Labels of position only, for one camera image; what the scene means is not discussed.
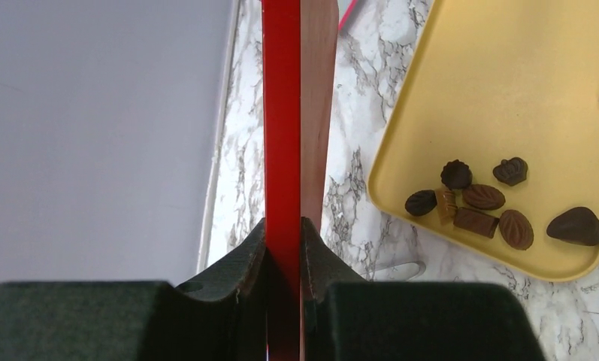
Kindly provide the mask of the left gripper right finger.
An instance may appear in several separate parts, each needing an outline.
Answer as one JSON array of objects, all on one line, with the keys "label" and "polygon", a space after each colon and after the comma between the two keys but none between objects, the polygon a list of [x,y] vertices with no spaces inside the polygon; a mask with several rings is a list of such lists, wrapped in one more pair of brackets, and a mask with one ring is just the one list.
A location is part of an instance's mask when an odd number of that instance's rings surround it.
[{"label": "left gripper right finger", "polygon": [[542,360],[516,297],[496,284],[366,281],[301,221],[307,360]]}]

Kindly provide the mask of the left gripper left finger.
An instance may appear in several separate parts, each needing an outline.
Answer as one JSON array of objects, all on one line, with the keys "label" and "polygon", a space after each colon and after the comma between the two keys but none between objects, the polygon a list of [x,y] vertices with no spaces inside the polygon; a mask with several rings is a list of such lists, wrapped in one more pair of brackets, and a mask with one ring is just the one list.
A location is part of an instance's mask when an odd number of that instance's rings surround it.
[{"label": "left gripper left finger", "polygon": [[0,283],[0,360],[264,360],[264,226],[195,277]]}]

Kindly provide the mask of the red box lid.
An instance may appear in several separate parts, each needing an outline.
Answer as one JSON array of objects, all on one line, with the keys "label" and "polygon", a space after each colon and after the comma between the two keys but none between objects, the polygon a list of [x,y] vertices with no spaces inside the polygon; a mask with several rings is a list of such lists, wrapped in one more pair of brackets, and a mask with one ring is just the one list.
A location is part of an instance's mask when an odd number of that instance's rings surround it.
[{"label": "red box lid", "polygon": [[320,226],[339,30],[335,1],[262,2],[265,244],[272,360],[303,359],[300,249]]}]

